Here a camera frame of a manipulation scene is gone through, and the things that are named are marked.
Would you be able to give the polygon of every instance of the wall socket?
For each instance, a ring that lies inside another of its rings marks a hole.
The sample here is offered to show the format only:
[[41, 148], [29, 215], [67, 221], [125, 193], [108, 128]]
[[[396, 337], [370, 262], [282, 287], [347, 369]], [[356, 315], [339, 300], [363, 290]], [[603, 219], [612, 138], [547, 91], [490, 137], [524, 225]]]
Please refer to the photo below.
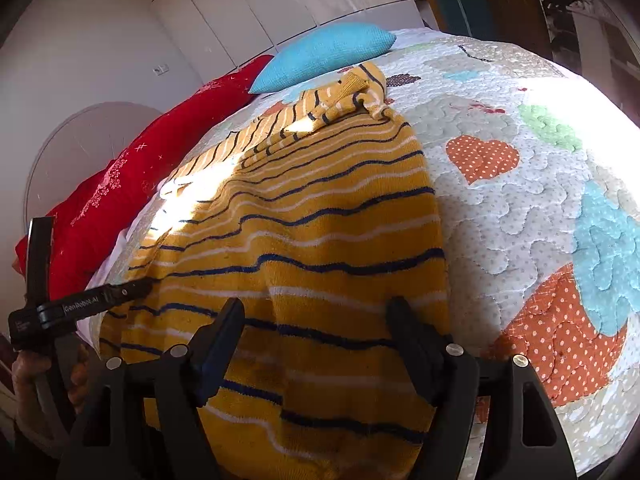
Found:
[[154, 74], [156, 75], [166, 74], [167, 72], [169, 72], [169, 65], [167, 65], [167, 63], [158, 65], [154, 68]]

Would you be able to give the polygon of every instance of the blue pillow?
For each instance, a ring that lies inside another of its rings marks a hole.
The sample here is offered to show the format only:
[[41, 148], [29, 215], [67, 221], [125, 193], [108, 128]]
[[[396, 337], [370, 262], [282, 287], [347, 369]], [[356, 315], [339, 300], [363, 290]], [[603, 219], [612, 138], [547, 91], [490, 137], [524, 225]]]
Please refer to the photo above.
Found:
[[319, 28], [274, 57], [249, 93], [278, 92], [343, 66], [382, 56], [395, 40], [395, 34], [370, 23], [336, 23]]

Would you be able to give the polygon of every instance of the silver bolt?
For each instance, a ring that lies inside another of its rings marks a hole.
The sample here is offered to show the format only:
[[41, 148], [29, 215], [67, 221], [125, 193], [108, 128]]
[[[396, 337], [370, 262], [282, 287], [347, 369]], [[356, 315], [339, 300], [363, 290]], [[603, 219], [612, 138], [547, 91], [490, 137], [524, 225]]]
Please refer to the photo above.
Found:
[[172, 357], [182, 357], [183, 355], [186, 355], [188, 351], [189, 348], [187, 345], [175, 345], [171, 347], [169, 354], [171, 354]]
[[520, 368], [526, 368], [529, 366], [529, 360], [522, 354], [516, 354], [513, 356], [513, 363]]
[[122, 359], [120, 359], [119, 357], [112, 357], [107, 361], [107, 369], [115, 370], [116, 368], [119, 368], [121, 364]]
[[460, 345], [456, 345], [455, 343], [449, 343], [446, 350], [447, 354], [453, 355], [455, 357], [461, 356], [463, 353], [465, 353], [465, 349]]

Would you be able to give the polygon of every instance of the yellow striped sweater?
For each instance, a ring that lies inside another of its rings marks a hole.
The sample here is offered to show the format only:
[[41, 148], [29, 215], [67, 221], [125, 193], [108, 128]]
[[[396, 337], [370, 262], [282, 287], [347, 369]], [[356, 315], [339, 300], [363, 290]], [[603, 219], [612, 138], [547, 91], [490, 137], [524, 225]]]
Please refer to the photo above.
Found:
[[100, 327], [104, 357], [148, 360], [242, 300], [238, 350], [200, 410], [239, 477], [401, 479], [428, 430], [384, 306], [402, 295], [448, 332], [446, 264], [421, 146], [385, 91], [363, 63], [174, 171], [127, 276], [158, 282]]

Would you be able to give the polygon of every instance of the quilted bedspread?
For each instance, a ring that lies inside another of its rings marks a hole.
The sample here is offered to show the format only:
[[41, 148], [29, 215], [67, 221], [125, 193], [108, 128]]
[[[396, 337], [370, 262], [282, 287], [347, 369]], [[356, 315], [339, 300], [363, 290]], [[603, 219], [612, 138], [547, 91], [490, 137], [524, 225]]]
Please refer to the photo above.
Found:
[[[640, 412], [640, 132], [584, 79], [519, 47], [427, 29], [398, 37], [373, 61], [428, 162], [454, 339], [531, 360], [581, 474], [620, 448]], [[185, 160], [346, 70], [256, 99]], [[485, 427], [479, 409], [461, 478], [475, 475]]]

